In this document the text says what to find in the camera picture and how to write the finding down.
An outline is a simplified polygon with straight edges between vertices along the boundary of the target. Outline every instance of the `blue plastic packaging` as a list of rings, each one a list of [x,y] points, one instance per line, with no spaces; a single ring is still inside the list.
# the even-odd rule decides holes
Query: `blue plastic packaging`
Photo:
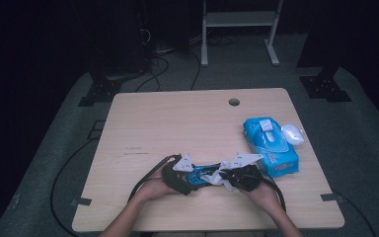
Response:
[[[257,162],[273,178],[298,172],[298,155],[272,118],[248,118],[244,123],[246,138],[253,152],[263,154]]]

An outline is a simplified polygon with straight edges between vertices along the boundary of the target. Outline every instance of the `floor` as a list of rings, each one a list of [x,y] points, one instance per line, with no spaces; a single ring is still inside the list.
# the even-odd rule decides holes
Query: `floor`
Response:
[[[121,93],[275,88],[288,91],[345,219],[340,229],[304,229],[305,236],[379,236],[379,112],[359,81],[344,69],[335,80],[351,102],[310,99],[300,76],[321,68],[297,68],[305,35],[276,36],[280,65],[267,56],[266,36],[232,37],[209,48],[209,65],[199,67],[200,46],[152,60],[152,73],[126,80]],[[92,78],[78,78],[60,107],[24,179],[0,220],[0,236],[97,236],[74,233],[70,225],[81,196],[110,102],[79,106]],[[279,236],[267,230],[268,236]]]

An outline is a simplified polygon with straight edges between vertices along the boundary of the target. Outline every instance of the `table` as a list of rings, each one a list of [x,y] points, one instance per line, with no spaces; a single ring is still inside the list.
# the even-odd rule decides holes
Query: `table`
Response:
[[[126,205],[134,185],[168,155],[189,153],[193,164],[207,165],[232,161],[237,152],[250,153],[243,122],[256,117],[303,127],[288,93],[280,88],[116,95],[82,193],[92,201],[78,205],[73,229],[105,229]],[[322,201],[321,195],[331,189],[307,131],[296,151],[300,172],[275,179],[287,213],[299,228],[342,227],[338,204]],[[136,231],[270,228],[275,225],[264,212],[224,187],[152,200],[134,226]]]
[[[207,28],[209,27],[270,27],[269,38],[265,39],[266,50],[273,66],[279,65],[278,57],[273,49],[273,39],[283,0],[278,0],[275,11],[256,12],[207,12],[206,1],[203,0],[202,8],[202,43],[201,65],[208,65],[207,53]]]

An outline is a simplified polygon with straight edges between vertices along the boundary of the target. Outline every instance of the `person's left hand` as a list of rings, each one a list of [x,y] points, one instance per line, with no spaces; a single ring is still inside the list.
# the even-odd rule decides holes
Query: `person's left hand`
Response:
[[[140,187],[136,195],[144,199],[160,198],[164,195],[176,195],[179,194],[174,189],[167,186],[162,180],[162,169],[164,166],[153,173],[149,179]]]

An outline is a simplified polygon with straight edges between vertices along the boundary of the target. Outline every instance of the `dark background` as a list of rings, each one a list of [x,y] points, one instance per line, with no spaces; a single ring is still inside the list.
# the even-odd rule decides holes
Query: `dark background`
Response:
[[[208,2],[228,10],[274,4]],[[0,0],[0,216],[76,80],[95,68],[146,68],[141,28],[185,48],[200,34],[201,1]],[[379,1],[285,0],[277,33],[308,33],[298,66],[335,62],[379,109]]]

